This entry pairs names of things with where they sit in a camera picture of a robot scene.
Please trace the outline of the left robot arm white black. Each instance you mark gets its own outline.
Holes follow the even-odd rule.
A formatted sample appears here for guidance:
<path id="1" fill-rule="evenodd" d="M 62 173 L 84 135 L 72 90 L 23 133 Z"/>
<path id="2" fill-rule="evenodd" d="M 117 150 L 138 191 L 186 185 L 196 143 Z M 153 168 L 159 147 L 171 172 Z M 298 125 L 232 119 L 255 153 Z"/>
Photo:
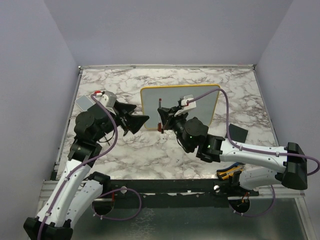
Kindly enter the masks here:
<path id="1" fill-rule="evenodd" d="M 28 217 L 23 225 L 31 240 L 69 240 L 75 225 L 97 197 L 106 197 L 111 190 L 110 177 L 94 172 L 88 176 L 95 161 L 103 156 L 99 141 L 106 134 L 137 133 L 149 119 L 147 115 L 134 115 L 134 104 L 116 101 L 113 112 L 99 103 L 81 112 L 75 119 L 75 138 L 55 189 L 36 217 Z M 80 189 L 85 177 L 88 182 Z"/>

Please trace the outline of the yellow framed whiteboard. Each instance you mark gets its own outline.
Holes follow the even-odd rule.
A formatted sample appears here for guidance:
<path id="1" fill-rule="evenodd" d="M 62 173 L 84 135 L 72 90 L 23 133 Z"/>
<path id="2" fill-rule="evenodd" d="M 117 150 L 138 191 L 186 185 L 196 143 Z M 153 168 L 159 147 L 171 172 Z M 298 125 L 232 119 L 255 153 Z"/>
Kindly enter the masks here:
<path id="1" fill-rule="evenodd" d="M 188 85 L 164 85 L 164 86 L 147 86 L 140 90 L 142 114 L 149 116 L 149 120 L 144 124 L 147 130 L 158 129 L 158 101 L 162 99 L 161 106 L 165 108 L 177 107 L 180 98 L 193 95 L 200 95 L 219 88 L 218 84 L 188 84 Z M 191 110 L 187 119 L 198 118 L 204 125 L 209 126 L 212 122 L 215 108 L 218 101 L 219 91 L 196 100 L 196 108 Z"/>

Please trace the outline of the white marker pen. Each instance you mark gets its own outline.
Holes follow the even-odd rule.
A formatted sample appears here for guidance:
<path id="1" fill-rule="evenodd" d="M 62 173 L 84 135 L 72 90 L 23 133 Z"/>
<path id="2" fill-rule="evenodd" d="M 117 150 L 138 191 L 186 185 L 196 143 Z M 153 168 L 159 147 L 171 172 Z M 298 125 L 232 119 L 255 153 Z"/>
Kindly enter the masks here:
<path id="1" fill-rule="evenodd" d="M 162 107 L 162 99 L 159 98 L 158 99 L 158 108 L 161 108 Z M 158 132 L 162 132 L 162 119 L 161 119 L 161 115 L 160 113 L 158 113 L 158 125 L 157 125 L 157 130 Z"/>

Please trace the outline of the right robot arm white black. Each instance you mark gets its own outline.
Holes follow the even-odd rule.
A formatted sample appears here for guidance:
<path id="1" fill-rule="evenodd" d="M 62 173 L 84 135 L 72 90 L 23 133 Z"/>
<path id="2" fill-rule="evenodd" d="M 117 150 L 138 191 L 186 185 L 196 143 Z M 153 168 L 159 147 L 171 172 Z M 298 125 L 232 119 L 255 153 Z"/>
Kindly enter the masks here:
<path id="1" fill-rule="evenodd" d="M 197 158 L 207 163 L 238 162 L 259 167 L 257 174 L 243 171 L 239 178 L 230 182 L 229 189 L 234 195 L 276 184 L 293 190 L 307 189 L 307 159 L 297 143 L 265 147 L 231 142 L 209 134 L 208 126 L 197 117 L 187 119 L 187 113 L 178 115 L 179 107 L 159 107 L 157 111 L 163 129 L 174 132 L 186 153 L 196 153 Z"/>

